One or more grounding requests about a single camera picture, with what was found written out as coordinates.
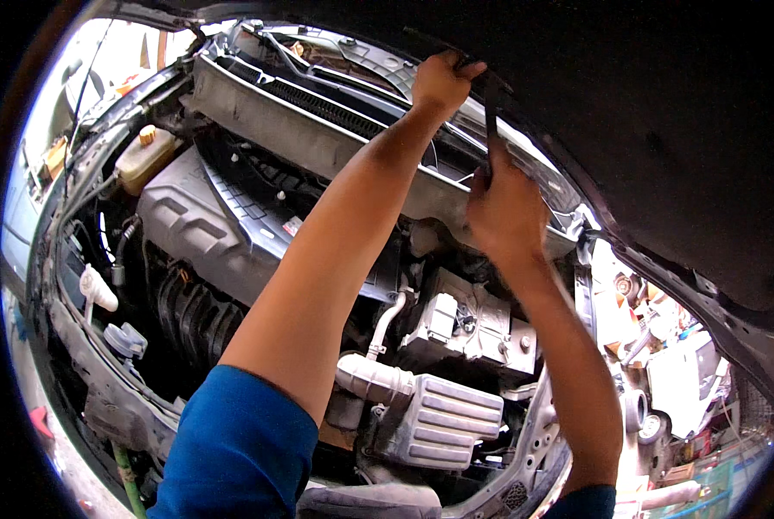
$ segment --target sticker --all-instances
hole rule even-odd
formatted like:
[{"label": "sticker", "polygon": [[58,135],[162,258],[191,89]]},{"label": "sticker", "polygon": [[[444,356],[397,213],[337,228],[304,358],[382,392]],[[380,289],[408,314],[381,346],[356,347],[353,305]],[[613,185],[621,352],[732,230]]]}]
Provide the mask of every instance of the sticker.
[{"label": "sticker", "polygon": [[283,230],[286,231],[288,234],[294,236],[295,234],[297,234],[297,231],[300,229],[301,225],[303,225],[303,220],[301,220],[297,216],[293,216],[288,222],[283,224]]}]

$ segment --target green hose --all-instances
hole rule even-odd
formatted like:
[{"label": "green hose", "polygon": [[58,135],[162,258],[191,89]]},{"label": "green hose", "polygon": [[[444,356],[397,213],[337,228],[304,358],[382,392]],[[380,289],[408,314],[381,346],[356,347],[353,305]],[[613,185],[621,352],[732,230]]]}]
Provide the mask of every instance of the green hose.
[{"label": "green hose", "polygon": [[124,483],[124,491],[128,494],[132,513],[138,519],[147,519],[148,516],[144,512],[144,505],[142,504],[142,499],[139,496],[138,487],[136,486],[136,476],[132,473],[132,468],[130,468],[130,459],[127,456],[127,449],[121,445],[117,445],[116,442],[111,443],[112,454],[116,457],[116,462],[119,464],[119,475]]}]

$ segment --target car engine bay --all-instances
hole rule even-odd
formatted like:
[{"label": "car engine bay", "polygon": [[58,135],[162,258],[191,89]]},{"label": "car engine bay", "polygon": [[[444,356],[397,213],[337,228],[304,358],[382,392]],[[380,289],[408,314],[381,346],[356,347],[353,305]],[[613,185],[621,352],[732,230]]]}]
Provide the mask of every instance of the car engine bay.
[{"label": "car engine bay", "polygon": [[[357,83],[345,77],[324,96],[337,72],[298,70],[289,47],[257,32],[244,22],[210,38],[154,77],[163,84],[143,108],[116,125],[100,119],[74,154],[73,185],[48,233],[49,316],[79,367],[84,419],[147,452],[154,481],[182,407],[299,225],[349,158],[409,106],[396,100],[408,88],[386,91],[386,81],[351,94]],[[319,76],[314,89],[307,74]],[[463,221],[465,179],[484,153],[455,125],[425,152],[344,327],[313,483],[425,485],[455,515],[490,506],[483,488],[514,510],[562,484],[569,453],[536,332]],[[557,211],[546,246],[579,306],[578,217]],[[115,385],[81,349],[100,353]],[[122,392],[146,403],[123,404]],[[158,418],[133,418],[141,406]]]}]

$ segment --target coolant reservoir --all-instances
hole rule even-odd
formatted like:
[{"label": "coolant reservoir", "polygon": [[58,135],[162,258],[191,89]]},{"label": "coolant reservoir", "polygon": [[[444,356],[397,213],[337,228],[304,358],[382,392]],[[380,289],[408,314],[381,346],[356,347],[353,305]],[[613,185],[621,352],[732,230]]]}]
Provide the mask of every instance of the coolant reservoir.
[{"label": "coolant reservoir", "polygon": [[116,174],[125,191],[137,197],[142,188],[173,158],[173,134],[154,125],[138,132],[138,139],[116,160]]}]

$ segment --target yellow cap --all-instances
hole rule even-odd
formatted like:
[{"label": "yellow cap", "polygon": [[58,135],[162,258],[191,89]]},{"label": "yellow cap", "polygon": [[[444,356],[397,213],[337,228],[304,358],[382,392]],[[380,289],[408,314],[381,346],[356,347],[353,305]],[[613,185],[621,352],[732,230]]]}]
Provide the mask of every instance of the yellow cap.
[{"label": "yellow cap", "polygon": [[156,139],[156,126],[154,125],[147,125],[138,132],[138,141],[143,146],[152,143],[154,139]]}]

